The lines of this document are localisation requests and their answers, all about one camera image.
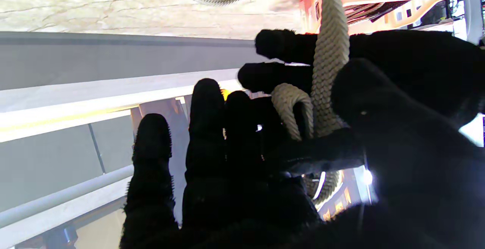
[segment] bright light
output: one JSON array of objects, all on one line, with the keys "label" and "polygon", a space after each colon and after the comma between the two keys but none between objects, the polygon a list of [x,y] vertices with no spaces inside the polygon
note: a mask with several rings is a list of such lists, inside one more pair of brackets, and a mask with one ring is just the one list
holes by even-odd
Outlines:
[{"label": "bright light", "polygon": [[42,133],[53,132],[54,130],[63,130],[64,128],[71,128],[76,126],[85,125],[88,123],[94,123],[98,121],[106,121],[108,119],[113,119],[117,117],[129,116],[130,110],[114,111],[107,114],[93,114],[90,116],[81,116],[76,118],[73,116],[72,119],[54,119],[53,121],[47,123],[34,123],[33,125],[28,125],[25,127],[14,127],[14,128],[0,128],[0,143],[10,140],[15,140],[19,138],[24,138],[33,135],[40,135]]},{"label": "bright light", "polygon": [[372,174],[369,170],[364,170],[364,183],[366,185],[372,184]]},{"label": "bright light", "polygon": [[185,97],[175,97],[175,100],[180,100],[180,104],[185,104]]}]

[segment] black glove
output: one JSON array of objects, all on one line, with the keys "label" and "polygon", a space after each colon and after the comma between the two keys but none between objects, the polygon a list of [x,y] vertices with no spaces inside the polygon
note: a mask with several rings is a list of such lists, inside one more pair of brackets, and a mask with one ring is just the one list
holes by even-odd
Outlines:
[{"label": "black glove", "polygon": [[[310,66],[246,64],[239,81],[253,92],[269,94],[287,82],[310,94],[316,40],[314,34],[262,30],[256,37],[258,54]],[[407,95],[449,118],[457,129],[484,111],[485,53],[450,33],[391,30],[353,35],[349,57],[368,59]]]}]

